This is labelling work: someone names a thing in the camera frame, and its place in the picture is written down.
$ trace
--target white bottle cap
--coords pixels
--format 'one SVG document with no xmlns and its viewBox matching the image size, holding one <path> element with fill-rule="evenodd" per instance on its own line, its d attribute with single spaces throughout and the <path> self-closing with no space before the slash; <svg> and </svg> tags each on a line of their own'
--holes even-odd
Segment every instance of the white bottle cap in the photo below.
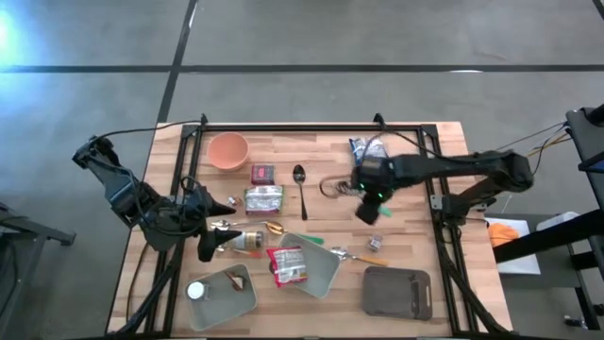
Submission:
<svg viewBox="0 0 604 340">
<path fill-rule="evenodd" d="M 205 292 L 206 286 L 201 282 L 193 282 L 187 287 L 187 295 L 192 299 L 203 297 Z"/>
</svg>

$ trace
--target gray concrete floor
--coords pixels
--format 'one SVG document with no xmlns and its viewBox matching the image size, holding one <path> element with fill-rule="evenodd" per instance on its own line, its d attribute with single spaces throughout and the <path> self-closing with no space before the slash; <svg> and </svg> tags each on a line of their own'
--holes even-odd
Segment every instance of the gray concrete floor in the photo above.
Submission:
<svg viewBox="0 0 604 340">
<path fill-rule="evenodd" d="M 169 65 L 187 5 L 5 0 L 0 65 Z M 201 0 L 183 63 L 602 63 L 603 31 L 590 0 Z M 0 201 L 77 232 L 72 247 L 47 246 L 10 339 L 103 332 L 127 230 L 71 156 L 94 133 L 153 126 L 167 79 L 0 74 Z M 391 121 L 462 121 L 470 149 L 485 150 L 601 104 L 602 84 L 604 73 L 181 75 L 168 121 L 201 112 L 214 122 L 367 121 L 379 111 Z M 151 139 L 112 138 L 139 177 Z M 578 161 L 571 144 L 548 149 L 535 187 L 506 211 L 593 209 Z M 597 273 L 586 277 L 592 299 L 603 302 Z M 562 325 L 562 314 L 579 314 L 572 291 L 506 289 L 506 297 L 517 331 L 601 336 Z"/>
</svg>

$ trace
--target terracotta bowl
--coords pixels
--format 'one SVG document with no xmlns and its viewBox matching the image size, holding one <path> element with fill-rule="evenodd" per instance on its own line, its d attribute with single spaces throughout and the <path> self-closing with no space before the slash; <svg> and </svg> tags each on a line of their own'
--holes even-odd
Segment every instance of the terracotta bowl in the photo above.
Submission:
<svg viewBox="0 0 604 340">
<path fill-rule="evenodd" d="M 247 160 L 248 152 L 247 140 L 236 132 L 221 133 L 208 145 L 210 163 L 224 171 L 241 168 Z"/>
</svg>

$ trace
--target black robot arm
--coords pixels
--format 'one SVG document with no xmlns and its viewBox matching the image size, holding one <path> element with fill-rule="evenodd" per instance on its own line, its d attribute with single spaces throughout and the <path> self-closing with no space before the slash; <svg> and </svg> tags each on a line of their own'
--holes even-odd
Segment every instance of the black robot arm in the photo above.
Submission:
<svg viewBox="0 0 604 340">
<path fill-rule="evenodd" d="M 374 224 L 379 205 L 389 200 L 397 189 L 427 179 L 473 175 L 486 178 L 459 195 L 441 197 L 445 222 L 462 225 L 472 206 L 491 201 L 503 191 L 526 191 L 533 182 L 527 158 L 511 151 L 435 158 L 421 155 L 366 158 L 352 173 L 352 187 L 365 192 L 356 215 L 365 223 Z"/>
<path fill-rule="evenodd" d="M 92 136 L 73 156 L 82 169 L 89 169 L 105 186 L 105 199 L 113 212 L 129 227 L 141 227 L 149 245 L 157 251 L 170 249 L 179 239 L 200 236 L 199 260 L 211 260 L 222 243 L 241 234 L 235 230 L 208 231 L 206 217 L 234 213 L 211 197 L 206 187 L 194 185 L 185 192 L 184 202 L 158 194 L 120 164 L 107 138 Z"/>
</svg>

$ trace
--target butcher block table top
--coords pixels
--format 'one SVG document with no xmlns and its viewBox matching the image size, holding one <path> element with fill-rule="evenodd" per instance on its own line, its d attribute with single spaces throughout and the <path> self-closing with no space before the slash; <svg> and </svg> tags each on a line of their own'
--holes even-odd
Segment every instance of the butcher block table top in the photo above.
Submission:
<svg viewBox="0 0 604 340">
<path fill-rule="evenodd" d="M 431 123 L 438 128 L 441 149 L 445 155 L 460 155 L 468 152 L 461 123 Z M 181 126 L 158 130 L 155 134 L 144 180 L 161 195 L 169 195 L 176 163 Z M 268 256 L 251 259 L 241 253 L 228 251 L 216 253 L 210 263 L 197 260 L 198 238 L 186 241 L 172 336 L 174 337 L 403 337 L 403 336 L 448 336 L 450 328 L 446 314 L 446 302 L 434 244 L 434 232 L 428 209 L 426 185 L 415 185 L 398 190 L 386 204 L 393 212 L 388 218 L 381 216 L 374 226 L 368 226 L 355 217 L 354 211 L 360 200 L 354 196 L 330 199 L 319 192 L 319 181 L 330 175 L 349 174 L 353 159 L 348 144 L 349 137 L 371 137 L 374 132 L 243 132 L 249 142 L 249 160 L 233 173 L 223 173 L 209 164 L 207 147 L 217 133 L 204 132 L 202 151 L 197 170 L 197 179 L 208 187 L 218 202 L 227 203 L 229 196 L 243 197 L 243 190 L 250 184 L 250 169 L 253 163 L 271 163 L 276 167 L 276 183 L 285 186 L 282 214 L 270 217 L 287 230 L 325 239 L 325 248 L 346 247 L 357 255 L 372 255 L 366 243 L 373 233 L 382 234 L 384 239 L 378 255 L 390 262 L 390 267 L 420 269 L 429 273 L 432 286 L 432 311 L 430 321 L 407 320 L 367 315 L 361 309 L 361 282 L 363 271 L 369 264 L 347 260 L 341 263 L 339 272 L 325 298 L 312 297 L 293 286 L 277 289 L 273 275 L 268 272 Z M 404 133 L 416 140 L 414 133 Z M 417 153 L 412 144 L 397 136 L 384 136 L 389 155 Z M 188 171 L 191 146 L 187 148 L 184 171 Z M 294 183 L 292 171 L 296 164 L 306 169 L 304 197 L 309 220 L 300 216 L 300 193 Z M 472 185 L 475 179 L 450 178 L 452 193 Z M 266 218 L 245 215 L 244 208 L 235 214 L 209 218 L 208 223 L 218 219 L 230 222 L 264 220 Z M 247 227 L 245 230 L 265 230 L 263 226 Z M 512 328 L 508 308 L 497 273 L 495 257 L 484 223 L 469 221 L 462 227 L 461 244 L 472 289 L 477 293 L 487 310 L 507 329 Z M 268 234 L 268 246 L 276 247 L 281 236 Z M 126 322 L 126 297 L 132 282 L 137 262 L 141 256 L 144 237 L 135 228 L 129 238 L 108 332 L 117 331 Z M 130 313 L 132 314 L 151 289 L 158 253 L 149 248 L 136 284 Z M 190 327 L 190 312 L 185 297 L 188 282 L 234 264 L 245 264 L 252 275 L 258 295 L 258 306 L 252 312 L 235 318 L 203 332 Z M 159 302 L 158 329 L 165 313 L 167 289 Z M 466 329 L 461 294 L 455 288 L 461 328 Z"/>
</svg>

